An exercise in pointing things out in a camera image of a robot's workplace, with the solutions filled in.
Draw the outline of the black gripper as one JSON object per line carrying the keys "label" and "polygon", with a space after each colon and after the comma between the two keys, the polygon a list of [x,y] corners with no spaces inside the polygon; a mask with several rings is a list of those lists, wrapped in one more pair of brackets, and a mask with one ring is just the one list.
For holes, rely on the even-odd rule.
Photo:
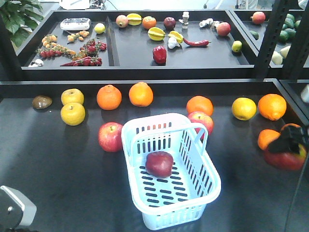
{"label": "black gripper", "polygon": [[287,126],[281,136],[268,145],[271,153],[292,152],[299,153],[299,145],[309,147],[309,128],[308,126],[295,127]]}

